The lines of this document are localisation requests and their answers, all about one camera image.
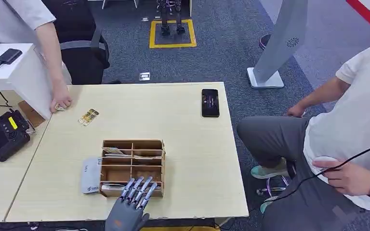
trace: white kiosk stand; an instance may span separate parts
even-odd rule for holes
[[[307,0],[283,0],[273,34],[255,67],[248,68],[254,89],[282,88],[278,69],[304,43]]]
[[[0,56],[9,48],[21,50],[22,55],[12,64],[0,66],[0,90],[14,90],[43,118],[49,119],[52,116],[52,85],[43,57],[35,51],[33,44],[28,43],[0,43]]]

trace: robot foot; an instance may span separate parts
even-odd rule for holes
[[[163,36],[170,35],[170,27],[168,25],[162,26],[161,33]]]
[[[176,28],[176,33],[178,35],[185,33],[185,28],[183,26],[179,26]]]

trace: teal shoe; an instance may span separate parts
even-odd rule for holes
[[[272,196],[270,198],[267,198],[264,203],[260,206],[260,212],[262,214],[264,214],[264,211],[266,210],[266,208],[269,206],[269,204],[273,203],[273,201],[271,200],[275,200],[277,199],[278,196]]]
[[[257,179],[267,179],[275,176],[288,177],[286,159],[282,158],[281,160],[280,164],[274,168],[256,166],[251,169],[250,174]]]

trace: black chair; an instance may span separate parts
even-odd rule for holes
[[[54,26],[72,84],[101,84],[104,69],[110,66],[108,44],[96,26],[87,0],[42,2],[56,17]]]
[[[289,160],[286,161],[286,164],[287,164],[287,172],[289,173],[289,177],[290,177],[290,179],[293,179],[296,176],[296,165],[295,165],[294,161],[289,161]],[[287,181],[287,179],[284,176],[281,176],[281,179],[283,180],[283,182],[285,184],[285,187],[271,187],[270,186],[270,179],[271,178],[267,179],[266,188],[256,190],[256,193],[259,196],[262,196],[264,193],[268,193],[269,196],[272,197],[273,192],[282,192],[282,191],[286,190],[286,187],[289,185],[289,182]]]

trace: gray pants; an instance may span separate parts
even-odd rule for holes
[[[303,154],[308,120],[255,116],[243,119],[238,125],[239,137],[261,166],[274,167],[282,157],[295,161],[297,175],[280,197],[314,175]],[[264,213],[262,230],[341,231],[364,211],[329,184],[314,178],[304,182],[294,194],[269,205]]]

